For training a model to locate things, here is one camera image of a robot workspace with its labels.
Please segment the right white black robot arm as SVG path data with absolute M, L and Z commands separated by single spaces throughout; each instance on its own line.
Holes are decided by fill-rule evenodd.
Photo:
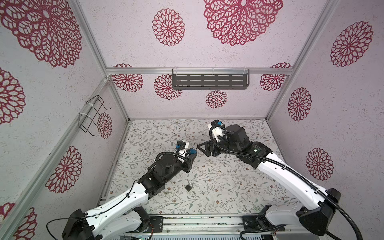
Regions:
M 252 142 L 243 127 L 226 127 L 221 121 L 208 124 L 210 140 L 202 143 L 206 156 L 221 153 L 236 156 L 292 193 L 300 202 L 298 207 L 265 207 L 261 218 L 270 227 L 299 225 L 317 236 L 328 235 L 328 226 L 336 212 L 332 202 L 338 203 L 341 194 L 336 189 L 326 190 L 290 168 L 269 147 Z

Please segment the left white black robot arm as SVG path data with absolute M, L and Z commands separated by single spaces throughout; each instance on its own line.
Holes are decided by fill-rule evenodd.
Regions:
M 159 153 L 148 172 L 131 188 L 94 209 L 74 211 L 63 230 L 64 240 L 107 240 L 124 232 L 148 228 L 150 217 L 143 204 L 165 189 L 179 172 L 189 173 L 197 157 L 195 149 Z

